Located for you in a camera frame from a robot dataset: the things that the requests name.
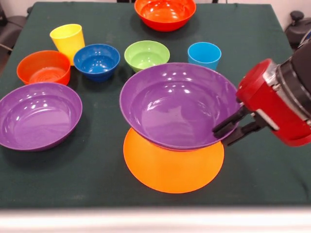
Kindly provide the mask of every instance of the green bowl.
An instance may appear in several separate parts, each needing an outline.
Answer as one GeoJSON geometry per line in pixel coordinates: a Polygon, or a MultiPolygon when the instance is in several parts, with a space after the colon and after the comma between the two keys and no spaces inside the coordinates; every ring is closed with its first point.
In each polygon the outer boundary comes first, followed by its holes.
{"type": "Polygon", "coordinates": [[[131,44],[124,52],[124,58],[133,71],[164,64],[169,61],[170,51],[165,45],[152,40],[131,44]]]}

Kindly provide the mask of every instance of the dark green tablecloth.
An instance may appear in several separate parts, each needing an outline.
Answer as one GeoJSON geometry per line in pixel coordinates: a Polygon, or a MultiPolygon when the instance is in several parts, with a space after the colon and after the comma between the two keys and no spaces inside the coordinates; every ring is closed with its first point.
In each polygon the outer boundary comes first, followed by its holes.
{"type": "MultiPolygon", "coordinates": [[[[171,51],[171,62],[186,62],[197,41],[223,52],[218,70],[235,85],[259,61],[283,62],[290,46],[270,5],[199,4],[178,31],[146,27],[125,3],[36,3],[0,78],[0,97],[22,86],[16,67],[26,55],[55,50],[49,32],[79,23],[86,44],[107,43],[120,54],[131,43],[151,39],[171,51]]],[[[84,111],[73,134],[49,151],[22,153],[0,147],[0,206],[90,207],[154,205],[307,204],[310,202],[310,146],[289,148],[266,129],[225,150],[219,175],[206,187],[183,195],[151,190],[137,181],[123,159],[129,129],[119,110],[119,93],[132,75],[124,58],[113,79],[97,84],[74,68],[69,86],[84,111]]]]}

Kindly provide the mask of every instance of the purple bowl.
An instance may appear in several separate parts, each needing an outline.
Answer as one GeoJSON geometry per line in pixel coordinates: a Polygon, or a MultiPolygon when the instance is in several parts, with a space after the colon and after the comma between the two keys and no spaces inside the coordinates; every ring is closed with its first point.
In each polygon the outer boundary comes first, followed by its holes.
{"type": "Polygon", "coordinates": [[[47,150],[65,140],[81,114],[80,97],[65,85],[22,86],[0,100],[0,145],[13,150],[47,150]]]}
{"type": "Polygon", "coordinates": [[[152,143],[195,150],[223,139],[212,128],[238,110],[236,92],[214,70],[167,63],[133,75],[122,88],[120,107],[131,127],[152,143]]]}

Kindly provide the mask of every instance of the orange bowl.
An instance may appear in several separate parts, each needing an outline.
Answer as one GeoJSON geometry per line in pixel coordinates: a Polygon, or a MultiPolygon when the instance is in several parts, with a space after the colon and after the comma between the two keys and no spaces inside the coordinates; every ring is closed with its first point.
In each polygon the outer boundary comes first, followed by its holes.
{"type": "Polygon", "coordinates": [[[193,16],[193,0],[136,0],[135,11],[150,28],[160,32],[175,31],[193,16]]]}
{"type": "Polygon", "coordinates": [[[34,52],[21,60],[17,75],[26,85],[38,82],[67,85],[70,80],[70,61],[58,51],[34,52]]]}
{"type": "Polygon", "coordinates": [[[224,161],[221,142],[193,151],[158,147],[133,129],[123,145],[124,159],[131,173],[144,185],[164,193],[187,193],[211,182],[224,161]]]}

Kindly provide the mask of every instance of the yellow cup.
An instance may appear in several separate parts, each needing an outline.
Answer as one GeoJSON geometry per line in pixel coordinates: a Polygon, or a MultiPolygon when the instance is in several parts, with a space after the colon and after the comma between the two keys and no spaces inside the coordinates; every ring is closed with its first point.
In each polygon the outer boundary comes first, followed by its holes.
{"type": "Polygon", "coordinates": [[[73,66],[73,57],[76,52],[85,47],[82,26],[79,24],[66,24],[53,29],[50,37],[58,51],[65,54],[73,66]]]}

